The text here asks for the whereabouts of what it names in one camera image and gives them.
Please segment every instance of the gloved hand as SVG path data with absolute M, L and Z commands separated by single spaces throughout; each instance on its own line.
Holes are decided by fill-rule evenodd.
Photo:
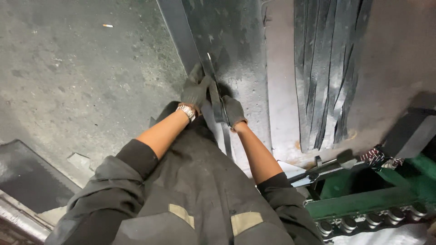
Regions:
M 195 110 L 197 116 L 201 115 L 201 106 L 206 101 L 206 90 L 210 85 L 209 79 L 203 79 L 203 67 L 197 63 L 186 79 L 179 105 L 187 105 Z
M 248 120 L 244 116 L 244 109 L 239 101 L 225 95 L 222 97 L 224 103 L 225 112 L 227 113 L 228 122 L 231 126 L 230 130 L 235 132 L 235 125 L 239 122 L 245 122 L 248 124 Z

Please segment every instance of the forearm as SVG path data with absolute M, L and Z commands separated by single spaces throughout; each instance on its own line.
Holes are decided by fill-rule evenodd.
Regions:
M 148 145 L 161 159 L 176 139 L 177 135 L 188 125 L 189 118 L 185 112 L 177 110 L 158 124 L 143 132 L 136 139 Z
M 245 122 L 235 125 L 235 131 L 241 139 L 250 164 L 250 170 L 256 184 L 283 172 L 273 155 L 251 131 Z

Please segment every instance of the silver wristwatch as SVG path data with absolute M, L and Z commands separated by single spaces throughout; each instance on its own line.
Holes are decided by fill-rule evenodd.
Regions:
M 186 113 L 186 115 L 189 117 L 189 122 L 194 121 L 195 119 L 195 112 L 193 109 L 191 109 L 191 107 L 187 106 L 187 105 L 179 105 L 177 107 L 177 110 L 182 110 L 184 113 Z

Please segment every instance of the hand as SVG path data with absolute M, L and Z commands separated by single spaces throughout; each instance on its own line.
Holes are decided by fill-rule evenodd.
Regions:
M 181 96 L 181 104 L 191 107 L 197 115 L 200 115 L 201 106 L 206 101 L 206 90 L 210 85 L 210 79 L 203 79 L 203 77 L 203 68 L 198 63 L 186 79 Z
M 224 103 L 225 112 L 227 113 L 228 122 L 231 126 L 231 131 L 235 132 L 235 125 L 240 122 L 248 124 L 248 120 L 244 116 L 244 109 L 239 101 L 230 96 L 223 96 L 222 101 Z

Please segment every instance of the tan pocket trim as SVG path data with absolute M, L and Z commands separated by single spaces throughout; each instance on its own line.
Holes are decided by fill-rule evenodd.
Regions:
M 248 212 L 233 215 L 230 217 L 232 222 L 233 236 L 241 234 L 243 231 L 263 222 L 260 213 Z
M 194 228 L 194 217 L 189 216 L 188 211 L 181 206 L 170 204 L 168 205 L 168 211 L 179 216 L 181 219 L 186 221 L 193 229 Z

